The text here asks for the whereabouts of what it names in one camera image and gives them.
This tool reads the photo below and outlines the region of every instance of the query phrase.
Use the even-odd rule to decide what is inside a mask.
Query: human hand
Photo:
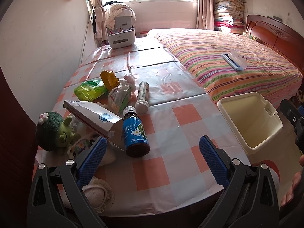
[[[302,155],[300,157],[300,165],[302,167],[304,167],[304,155]],[[297,186],[299,185],[300,181],[301,181],[301,173],[302,171],[297,172],[293,179],[292,179],[292,186],[289,188],[289,190],[287,191],[287,193],[284,195],[284,197],[282,198],[281,201],[281,207],[285,206],[286,203],[291,202],[291,200],[293,199],[293,191],[297,188]]]

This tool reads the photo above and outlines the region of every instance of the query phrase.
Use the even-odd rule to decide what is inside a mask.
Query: wall
[[[195,28],[197,3],[188,1],[143,1],[128,3],[136,14],[135,30]]]
[[[245,0],[244,18],[249,14],[277,16],[304,36],[304,20],[291,0]]]
[[[34,122],[77,69],[86,30],[83,58],[96,48],[88,19],[86,0],[14,0],[1,20],[0,66]]]

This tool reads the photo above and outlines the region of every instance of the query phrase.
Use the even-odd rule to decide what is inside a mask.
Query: floor
[[[296,134],[293,126],[287,118],[279,112],[279,117],[283,123],[282,131],[264,148],[259,150],[248,158],[251,164],[259,163],[263,160],[273,161],[280,172],[280,189],[278,193],[278,202],[291,186],[291,181],[296,172],[302,170],[299,164],[301,152],[295,145]]]

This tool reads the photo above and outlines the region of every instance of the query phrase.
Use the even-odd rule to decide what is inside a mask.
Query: striped bedspread
[[[217,102],[223,97],[256,91],[277,108],[294,96],[302,74],[292,63],[265,45],[242,35],[196,29],[153,29],[158,39],[203,85]],[[237,51],[248,67],[236,72],[221,53]]]

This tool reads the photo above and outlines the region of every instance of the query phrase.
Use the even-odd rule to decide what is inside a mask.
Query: white plastic bag
[[[131,95],[136,91],[135,79],[131,70],[124,78],[120,78],[119,82],[120,84],[110,91],[108,96],[108,105],[116,115],[124,110],[131,99]]]

